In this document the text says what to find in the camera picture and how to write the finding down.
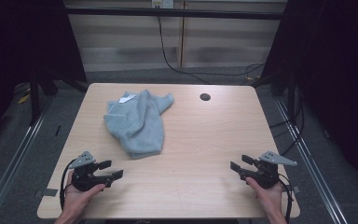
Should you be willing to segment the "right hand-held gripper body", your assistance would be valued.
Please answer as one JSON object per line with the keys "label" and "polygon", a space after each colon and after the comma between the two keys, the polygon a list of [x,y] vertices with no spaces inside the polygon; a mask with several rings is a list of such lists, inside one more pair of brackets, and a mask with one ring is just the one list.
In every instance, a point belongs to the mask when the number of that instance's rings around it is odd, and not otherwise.
{"label": "right hand-held gripper body", "polygon": [[296,161],[289,160],[273,151],[267,151],[254,159],[256,171],[241,169],[241,180],[253,178],[263,189],[269,189],[279,182],[279,165],[297,166]]}

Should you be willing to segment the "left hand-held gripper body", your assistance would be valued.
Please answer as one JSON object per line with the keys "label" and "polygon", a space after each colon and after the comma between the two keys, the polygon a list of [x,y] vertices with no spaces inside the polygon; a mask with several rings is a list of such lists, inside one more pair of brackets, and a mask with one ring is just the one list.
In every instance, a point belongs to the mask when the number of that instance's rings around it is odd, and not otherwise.
{"label": "left hand-held gripper body", "polygon": [[73,169],[72,185],[80,191],[88,191],[99,184],[105,184],[107,188],[111,187],[113,180],[111,175],[96,176],[94,173],[99,170],[98,162],[88,152],[84,151],[70,164]]}

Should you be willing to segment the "light blue towel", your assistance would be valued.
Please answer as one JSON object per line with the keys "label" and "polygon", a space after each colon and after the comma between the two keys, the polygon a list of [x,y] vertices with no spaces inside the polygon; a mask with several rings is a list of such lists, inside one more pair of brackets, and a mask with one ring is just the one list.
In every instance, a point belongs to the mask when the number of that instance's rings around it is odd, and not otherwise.
{"label": "light blue towel", "polygon": [[103,120],[131,158],[158,155],[165,137],[161,114],[173,101],[171,93],[157,96],[149,90],[126,91],[118,100],[107,102]]}

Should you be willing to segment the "person's left hand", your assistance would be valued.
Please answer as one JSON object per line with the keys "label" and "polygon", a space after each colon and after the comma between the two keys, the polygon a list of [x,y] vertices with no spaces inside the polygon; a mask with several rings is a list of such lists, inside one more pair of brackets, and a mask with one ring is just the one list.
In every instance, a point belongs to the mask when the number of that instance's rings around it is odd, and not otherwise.
{"label": "person's left hand", "polygon": [[80,191],[72,185],[72,174],[73,171],[67,177],[62,212],[68,217],[80,217],[92,198],[105,189],[105,184],[99,184],[88,191]]}

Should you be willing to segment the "person's right hand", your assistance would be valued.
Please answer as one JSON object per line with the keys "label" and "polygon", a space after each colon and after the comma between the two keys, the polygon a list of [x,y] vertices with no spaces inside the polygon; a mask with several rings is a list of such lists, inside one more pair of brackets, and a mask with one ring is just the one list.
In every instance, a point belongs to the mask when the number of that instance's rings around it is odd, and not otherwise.
{"label": "person's right hand", "polygon": [[251,177],[247,177],[246,182],[255,191],[255,196],[267,215],[282,214],[282,186],[280,183],[269,189],[263,189]]}

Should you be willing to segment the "black metal stand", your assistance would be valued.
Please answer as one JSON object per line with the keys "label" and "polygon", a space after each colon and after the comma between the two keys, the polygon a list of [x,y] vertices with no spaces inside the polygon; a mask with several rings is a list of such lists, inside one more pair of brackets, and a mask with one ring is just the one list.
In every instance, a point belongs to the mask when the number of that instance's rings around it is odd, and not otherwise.
{"label": "black metal stand", "polygon": [[31,96],[31,108],[32,108],[30,125],[33,126],[36,124],[41,114],[40,103],[39,103],[39,85],[38,85],[37,75],[35,72],[31,74],[30,96]]}

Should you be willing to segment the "yellow floor item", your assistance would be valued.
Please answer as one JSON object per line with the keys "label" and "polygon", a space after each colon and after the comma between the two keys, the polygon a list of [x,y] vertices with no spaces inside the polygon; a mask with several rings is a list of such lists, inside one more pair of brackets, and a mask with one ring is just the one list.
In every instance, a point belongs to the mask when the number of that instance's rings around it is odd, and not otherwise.
{"label": "yellow floor item", "polygon": [[26,102],[27,100],[28,100],[28,98],[30,97],[30,93],[24,93],[23,95],[22,95],[22,97],[20,98],[20,100],[17,102],[17,104],[23,104],[24,102]]}

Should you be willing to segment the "black curtain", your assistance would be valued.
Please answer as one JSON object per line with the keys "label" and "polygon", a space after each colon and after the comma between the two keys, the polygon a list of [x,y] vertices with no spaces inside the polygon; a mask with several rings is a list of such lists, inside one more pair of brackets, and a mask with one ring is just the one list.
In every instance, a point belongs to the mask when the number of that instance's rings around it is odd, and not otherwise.
{"label": "black curtain", "polygon": [[297,84],[358,172],[358,0],[287,0],[261,79]]}
{"label": "black curtain", "polygon": [[37,81],[53,94],[53,81],[87,80],[63,0],[0,0],[0,119],[14,88]]}

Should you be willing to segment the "black horizontal metal bar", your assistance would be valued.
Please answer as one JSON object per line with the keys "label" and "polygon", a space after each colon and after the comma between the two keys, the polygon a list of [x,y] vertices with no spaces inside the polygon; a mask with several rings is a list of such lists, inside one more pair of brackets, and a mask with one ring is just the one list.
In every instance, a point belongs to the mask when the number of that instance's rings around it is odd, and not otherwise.
{"label": "black horizontal metal bar", "polygon": [[245,19],[245,20],[268,20],[268,21],[280,21],[286,18],[286,15],[283,13],[216,11],[216,10],[196,10],[196,9],[66,7],[64,11],[68,14],[79,14],[79,15],[183,17],[183,18]]}

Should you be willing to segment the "metal floor rail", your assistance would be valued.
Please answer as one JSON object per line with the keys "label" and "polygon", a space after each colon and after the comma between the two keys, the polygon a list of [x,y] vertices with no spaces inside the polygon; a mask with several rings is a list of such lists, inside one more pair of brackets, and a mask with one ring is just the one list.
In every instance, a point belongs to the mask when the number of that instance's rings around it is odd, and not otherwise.
{"label": "metal floor rail", "polygon": [[26,134],[21,140],[21,144],[18,146],[16,153],[8,164],[3,176],[0,178],[0,207],[7,193],[12,185],[14,178],[16,177],[20,167],[27,156],[34,139],[36,138],[39,130],[44,123],[45,116],[50,108],[53,99],[49,97],[42,106],[40,115],[35,119],[34,123],[28,128]]}
{"label": "metal floor rail", "polygon": [[328,187],[324,176],[312,157],[308,145],[301,136],[300,130],[289,120],[289,110],[287,106],[281,99],[276,101],[276,105],[282,115],[282,118],[286,121],[287,129],[294,140],[296,149],[310,173],[310,177],[324,202],[328,214],[335,224],[349,224],[339,203],[337,202],[335,195]]}

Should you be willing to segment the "white wall power outlet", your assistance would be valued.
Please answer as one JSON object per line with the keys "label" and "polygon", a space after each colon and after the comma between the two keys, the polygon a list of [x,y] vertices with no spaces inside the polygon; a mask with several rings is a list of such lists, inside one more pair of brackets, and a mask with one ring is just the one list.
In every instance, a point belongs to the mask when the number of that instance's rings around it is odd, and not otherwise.
{"label": "white wall power outlet", "polygon": [[174,9],[173,0],[151,0],[152,8]]}

